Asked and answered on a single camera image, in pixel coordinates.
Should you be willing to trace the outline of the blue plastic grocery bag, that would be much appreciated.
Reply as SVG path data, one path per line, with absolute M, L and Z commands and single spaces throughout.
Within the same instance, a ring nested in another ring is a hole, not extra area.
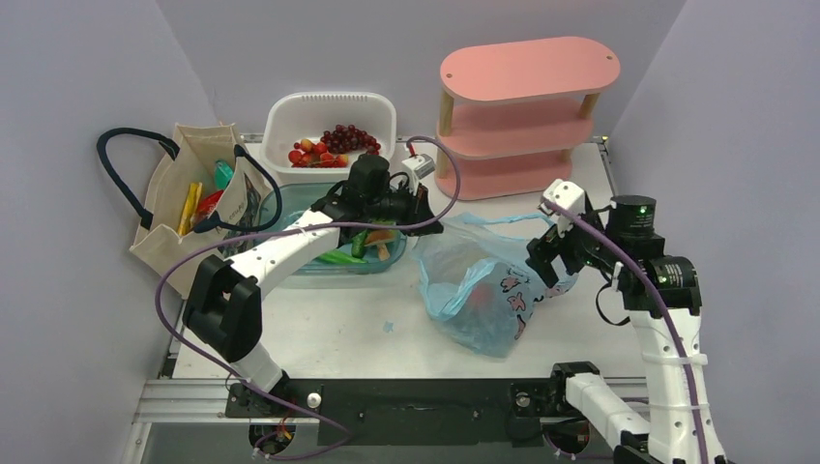
M 444 232 L 420 238 L 411 257 L 429 319 L 453 342 L 477 355 L 504 359 L 523 336 L 536 308 L 568 293 L 577 281 L 555 260 L 552 286 L 526 264 L 528 238 L 499 234 L 497 225 L 523 222 L 541 232 L 541 214 L 483 218 L 463 213 L 442 220 Z

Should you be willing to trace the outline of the beige canvas tote bag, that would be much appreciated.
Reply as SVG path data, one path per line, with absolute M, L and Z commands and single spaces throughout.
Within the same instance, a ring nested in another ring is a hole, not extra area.
M 138 199 L 116 172 L 106 151 L 118 135 L 153 140 L 164 154 L 144 199 Z M 252 244 L 243 236 L 272 227 L 262 203 L 278 194 L 278 184 L 248 152 L 235 126 L 176 126 L 172 136 L 116 128 L 96 144 L 103 169 L 135 210 L 139 223 L 131 253 L 159 275 L 205 246 L 225 259 Z

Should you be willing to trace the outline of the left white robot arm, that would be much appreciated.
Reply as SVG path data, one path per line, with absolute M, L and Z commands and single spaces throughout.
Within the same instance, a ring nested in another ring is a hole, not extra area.
M 407 236 L 440 234 L 421 180 L 435 170 L 432 158 L 415 155 L 400 172 L 377 156 L 362 155 L 346 180 L 333 185 L 279 237 L 228 259 L 211 255 L 196 271 L 184 325 L 213 348 L 236 377 L 253 385 L 250 402 L 263 415 L 288 402 L 286 372 L 261 342 L 262 302 L 283 280 L 321 254 L 352 242 L 368 223 L 397 226 Z M 393 186 L 391 181 L 399 183 Z

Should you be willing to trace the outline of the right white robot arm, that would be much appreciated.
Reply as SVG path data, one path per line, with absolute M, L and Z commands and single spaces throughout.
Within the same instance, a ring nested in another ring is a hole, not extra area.
M 708 402 L 700 345 L 702 299 L 697 272 L 665 252 L 655 230 L 655 199 L 611 198 L 600 220 L 583 188 L 557 181 L 539 206 L 552 224 L 527 251 L 527 265 L 548 288 L 590 267 L 609 279 L 634 328 L 646 372 L 649 416 L 635 412 L 588 362 L 558 363 L 547 387 L 558 414 L 578 411 L 605 438 L 616 463 L 726 463 Z

